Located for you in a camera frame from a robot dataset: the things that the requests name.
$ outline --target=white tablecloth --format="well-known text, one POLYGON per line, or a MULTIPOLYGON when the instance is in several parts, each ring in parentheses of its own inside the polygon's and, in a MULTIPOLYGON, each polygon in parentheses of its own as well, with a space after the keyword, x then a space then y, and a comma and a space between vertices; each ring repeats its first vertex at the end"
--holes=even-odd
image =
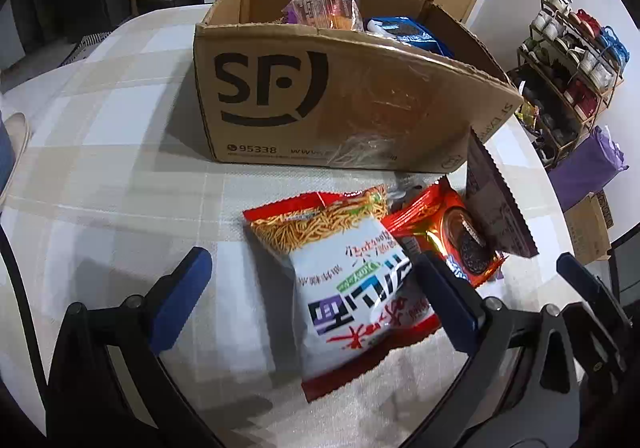
MULTIPOLYGON (((71 302, 97 308, 144 294, 197 244, 212 254, 212 279, 162 359, 213 431, 230 448, 397 446, 438 401, 465 356, 440 331, 307 404, 290 324, 292 283, 247 233, 241 215, 303 191, 391 184, 395 176, 212 162, 192 62, 193 26, 206 10, 155 11, 121 26, 39 119, 2 226, 22 271, 45 370, 71 302)), ((487 147, 540 255, 510 257, 504 280, 481 292, 527 310, 577 299, 555 274, 555 260, 572 250, 571 242, 524 132, 512 118, 487 147)), ((464 168, 450 179, 462 188, 464 168)), ((18 403, 44 428, 4 266, 0 370, 18 403)))

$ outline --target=wall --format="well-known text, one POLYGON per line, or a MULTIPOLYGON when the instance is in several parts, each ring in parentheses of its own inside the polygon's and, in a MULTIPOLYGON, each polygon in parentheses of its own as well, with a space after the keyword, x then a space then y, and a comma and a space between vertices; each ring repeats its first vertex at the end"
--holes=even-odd
MULTIPOLYGON (((640 92, 640 31, 620 0, 574 0, 573 7, 612 26, 631 53, 625 82, 616 90, 611 108, 598 120, 601 127, 609 126, 630 165, 605 188, 614 219, 609 237, 615 240, 640 222, 640 132, 634 119, 640 116, 636 94, 640 92)), ((508 70, 517 65, 516 48, 529 36, 529 24, 539 10, 539 0, 484 0, 469 27, 508 70)))

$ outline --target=plastic bag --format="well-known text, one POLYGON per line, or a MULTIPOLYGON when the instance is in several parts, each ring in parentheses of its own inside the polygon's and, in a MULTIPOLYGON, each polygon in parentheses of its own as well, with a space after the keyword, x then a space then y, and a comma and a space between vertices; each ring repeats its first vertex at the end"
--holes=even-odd
POLYGON ((288 24, 364 31, 357 0, 292 0, 282 12, 288 24))

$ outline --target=red packaging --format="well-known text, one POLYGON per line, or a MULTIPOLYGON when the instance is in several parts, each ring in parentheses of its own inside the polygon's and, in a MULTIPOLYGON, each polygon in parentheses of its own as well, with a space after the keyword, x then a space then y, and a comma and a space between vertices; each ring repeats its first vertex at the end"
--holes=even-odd
POLYGON ((426 250, 435 251, 457 277, 473 287, 487 281, 505 260, 486 243, 446 177, 404 209, 385 217, 382 224, 402 244, 409 258, 426 250))

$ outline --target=cardboard box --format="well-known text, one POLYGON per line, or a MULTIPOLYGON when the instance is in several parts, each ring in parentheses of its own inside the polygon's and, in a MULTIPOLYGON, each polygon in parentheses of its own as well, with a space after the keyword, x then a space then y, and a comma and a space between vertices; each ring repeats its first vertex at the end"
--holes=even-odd
POLYGON ((607 225, 597 196, 588 194, 564 213, 574 256, 586 266, 594 260, 607 260, 611 249, 607 225))
POLYGON ((408 16, 447 59, 361 32, 274 24, 290 0, 216 0, 194 62, 212 154, 224 162, 451 172, 469 128, 486 142, 522 103, 485 47, 432 0, 359 0, 408 16))

